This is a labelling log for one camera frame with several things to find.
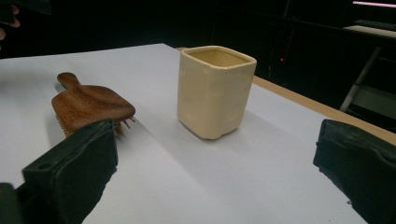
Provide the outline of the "keyboard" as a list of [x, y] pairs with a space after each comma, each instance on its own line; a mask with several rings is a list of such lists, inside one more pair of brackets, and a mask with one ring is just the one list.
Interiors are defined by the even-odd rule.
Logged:
[[366, 27], [396, 32], [396, 24], [394, 23], [387, 23], [382, 21], [367, 21], [367, 20], [357, 20], [354, 21], [354, 23], [360, 26], [366, 26]]

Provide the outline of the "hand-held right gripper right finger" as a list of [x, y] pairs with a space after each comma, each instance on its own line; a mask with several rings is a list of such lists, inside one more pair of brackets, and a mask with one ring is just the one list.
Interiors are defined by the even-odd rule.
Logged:
[[396, 146], [358, 127], [325, 119], [313, 164], [368, 224], [396, 224]]

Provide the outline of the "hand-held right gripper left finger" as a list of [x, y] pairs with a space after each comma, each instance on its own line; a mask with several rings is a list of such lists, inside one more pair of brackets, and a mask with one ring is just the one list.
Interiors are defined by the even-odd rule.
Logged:
[[82, 224], [117, 171], [114, 129], [89, 124], [22, 169], [27, 224]]

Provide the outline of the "wooden hairbrush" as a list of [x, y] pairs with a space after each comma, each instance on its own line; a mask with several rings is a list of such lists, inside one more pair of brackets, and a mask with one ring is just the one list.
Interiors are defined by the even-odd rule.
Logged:
[[112, 119], [116, 133], [122, 125], [130, 129], [128, 120], [134, 121], [135, 108], [110, 88], [82, 85], [70, 72], [57, 76], [64, 91], [51, 100], [52, 108], [66, 137], [82, 127], [103, 119]]

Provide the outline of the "cream square ceramic cup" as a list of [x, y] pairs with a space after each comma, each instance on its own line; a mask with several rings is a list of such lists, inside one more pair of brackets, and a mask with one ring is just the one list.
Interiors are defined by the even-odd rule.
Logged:
[[217, 139], [242, 122], [257, 61], [221, 46], [180, 52], [177, 117], [204, 139]]

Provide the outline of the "metal stand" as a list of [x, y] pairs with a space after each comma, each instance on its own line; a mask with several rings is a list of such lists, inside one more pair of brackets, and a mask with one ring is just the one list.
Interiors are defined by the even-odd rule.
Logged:
[[374, 48], [340, 110], [347, 112], [352, 105], [396, 119], [396, 59], [380, 47]]

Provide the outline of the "white shelf board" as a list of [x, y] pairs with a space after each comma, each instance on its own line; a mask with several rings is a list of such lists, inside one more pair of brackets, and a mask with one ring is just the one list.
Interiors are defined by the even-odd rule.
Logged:
[[343, 27], [343, 29], [396, 39], [396, 32], [394, 32], [394, 31], [388, 31], [388, 30], [360, 26], [360, 25], [351, 25], [351, 26]]

